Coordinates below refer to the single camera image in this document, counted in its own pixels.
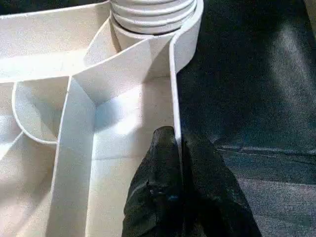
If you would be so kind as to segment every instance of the white plastic tray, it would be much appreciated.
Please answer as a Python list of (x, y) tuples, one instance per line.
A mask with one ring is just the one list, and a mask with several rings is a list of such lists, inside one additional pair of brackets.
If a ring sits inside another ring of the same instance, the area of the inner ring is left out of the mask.
[(122, 29), (109, 2), (0, 18), (0, 236), (120, 236), (153, 131), (181, 139), (176, 73), (202, 11), (160, 36)]

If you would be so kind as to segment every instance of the curved divider wall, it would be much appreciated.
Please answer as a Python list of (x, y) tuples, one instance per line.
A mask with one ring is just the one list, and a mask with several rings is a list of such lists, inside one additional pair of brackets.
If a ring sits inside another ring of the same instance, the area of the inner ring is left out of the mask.
[(12, 108), (21, 130), (43, 144), (57, 144), (69, 77), (14, 84)]

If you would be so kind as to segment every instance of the stacked white rings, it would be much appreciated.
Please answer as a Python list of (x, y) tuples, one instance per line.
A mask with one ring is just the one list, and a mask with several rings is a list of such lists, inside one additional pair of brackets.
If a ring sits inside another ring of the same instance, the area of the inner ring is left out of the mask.
[(182, 26), (195, 11), (197, 0), (111, 0), (112, 14), (127, 30), (163, 34)]

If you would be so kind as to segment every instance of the dark surface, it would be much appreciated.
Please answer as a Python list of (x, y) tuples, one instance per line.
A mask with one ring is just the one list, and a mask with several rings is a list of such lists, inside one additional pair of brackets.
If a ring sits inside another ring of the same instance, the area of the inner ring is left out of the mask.
[(216, 145), (315, 153), (315, 39), (300, 0), (207, 1), (178, 85), (182, 127)]
[(183, 133), (204, 134), (266, 237), (316, 236), (316, 52), (302, 0), (209, 0), (178, 73)]
[(0, 0), (0, 15), (78, 6), (102, 0)]

